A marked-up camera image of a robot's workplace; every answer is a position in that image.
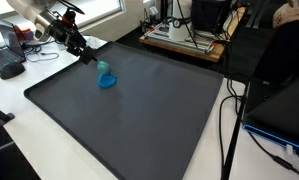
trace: white surface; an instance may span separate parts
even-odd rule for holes
[[[278,155],[299,169],[296,155],[290,157],[285,148],[255,136],[258,142],[270,153]],[[240,129],[230,180],[298,180],[299,175],[289,171],[269,158],[251,139],[249,134]]]
[[[68,66],[78,58],[65,51],[60,57],[47,62],[25,62],[26,71],[9,80],[0,79],[0,110],[13,113],[16,118],[4,125],[19,149],[42,179],[116,179],[97,159],[75,141],[55,121],[23,95],[25,89]],[[229,95],[223,82],[205,130],[189,164],[184,179],[219,180],[220,144],[218,137],[219,106]],[[234,83],[238,94],[244,85]],[[223,141],[227,152],[236,121],[234,100],[223,108]]]

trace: floor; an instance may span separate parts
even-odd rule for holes
[[[252,2],[252,0],[244,0],[243,3]],[[274,11],[284,3],[284,0],[271,0],[264,17],[260,23],[259,29],[249,29],[245,27],[248,16],[242,21],[242,24],[233,36],[232,52],[229,56],[229,73],[243,73],[251,76],[266,45],[270,41],[274,30],[271,28],[271,18]],[[117,40],[118,43],[131,46],[140,50],[147,50],[141,43],[139,38],[143,35],[140,28],[135,29],[126,36]],[[183,61],[201,67],[212,67],[217,64],[211,64],[202,60],[191,60],[186,57],[169,57],[171,59]],[[10,142],[11,138],[0,126],[0,145]],[[0,180],[21,179],[36,180],[40,179],[17,146],[13,146],[0,153]]]

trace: window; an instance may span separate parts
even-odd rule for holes
[[[86,25],[87,23],[122,10],[120,0],[69,0],[69,2],[79,7],[85,13],[85,15],[77,13],[76,23],[79,26]],[[56,10],[60,14],[63,14],[67,8],[60,3],[56,3],[51,10]],[[11,11],[14,11],[14,9],[9,6],[7,1],[0,0],[0,14]]]

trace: laptop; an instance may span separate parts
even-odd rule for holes
[[[12,23],[0,19],[0,33],[6,46],[0,50],[1,72],[6,64],[11,62],[22,63],[26,58]]]
[[[243,122],[246,131],[299,153],[299,78],[247,113]]]

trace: blue object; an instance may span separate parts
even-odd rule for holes
[[[97,69],[99,74],[109,75],[111,72],[110,65],[104,61],[98,61]]]
[[[117,78],[111,74],[100,74],[98,78],[98,85],[101,88],[110,88],[115,85]]]

